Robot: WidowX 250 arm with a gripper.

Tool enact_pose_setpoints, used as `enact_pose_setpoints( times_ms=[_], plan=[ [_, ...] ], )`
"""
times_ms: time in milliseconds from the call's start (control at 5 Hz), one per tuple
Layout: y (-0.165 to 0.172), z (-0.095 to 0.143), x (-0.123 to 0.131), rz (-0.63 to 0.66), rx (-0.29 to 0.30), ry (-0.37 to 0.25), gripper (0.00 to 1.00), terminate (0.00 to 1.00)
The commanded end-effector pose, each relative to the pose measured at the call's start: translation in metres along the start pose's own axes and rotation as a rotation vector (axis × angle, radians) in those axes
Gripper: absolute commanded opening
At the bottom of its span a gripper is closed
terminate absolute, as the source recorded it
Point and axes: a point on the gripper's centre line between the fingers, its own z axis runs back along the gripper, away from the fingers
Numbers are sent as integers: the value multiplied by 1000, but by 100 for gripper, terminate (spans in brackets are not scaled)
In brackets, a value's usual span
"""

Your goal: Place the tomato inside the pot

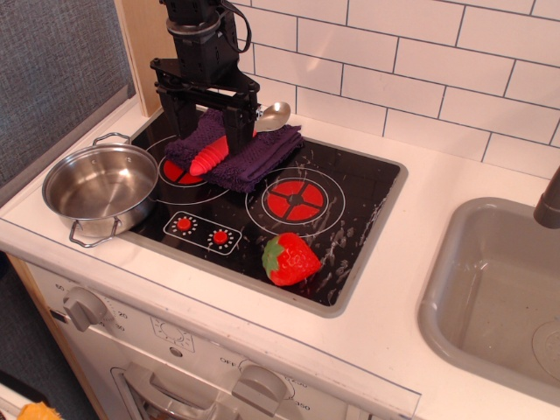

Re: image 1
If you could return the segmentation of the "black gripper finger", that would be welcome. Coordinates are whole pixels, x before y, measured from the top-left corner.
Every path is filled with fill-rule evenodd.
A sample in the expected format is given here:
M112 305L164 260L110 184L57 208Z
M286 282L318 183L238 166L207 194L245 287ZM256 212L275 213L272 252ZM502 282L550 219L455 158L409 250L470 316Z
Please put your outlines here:
M169 124L180 139L188 138L198 127L197 100L202 91L187 89L157 91Z
M253 136L258 110L257 93L235 94L222 110L229 153L239 154Z

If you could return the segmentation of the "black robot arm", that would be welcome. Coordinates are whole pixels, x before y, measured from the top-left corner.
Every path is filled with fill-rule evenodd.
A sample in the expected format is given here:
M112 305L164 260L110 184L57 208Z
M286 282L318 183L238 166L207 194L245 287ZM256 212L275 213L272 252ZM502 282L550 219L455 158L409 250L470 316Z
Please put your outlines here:
M175 59L155 58L156 89L163 110L179 138L198 127L196 108L219 110L229 151L249 144L255 128L259 84L238 67L251 46L244 14L229 1L163 1Z

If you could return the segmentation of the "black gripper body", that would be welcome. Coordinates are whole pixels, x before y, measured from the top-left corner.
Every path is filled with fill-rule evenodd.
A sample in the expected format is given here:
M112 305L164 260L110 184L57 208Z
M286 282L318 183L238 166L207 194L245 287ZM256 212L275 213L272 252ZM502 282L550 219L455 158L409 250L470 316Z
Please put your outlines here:
M155 58L156 90L200 89L197 107L222 110L235 94L259 92L259 85L239 68L240 55L250 46L239 45L234 25L170 25L176 58Z

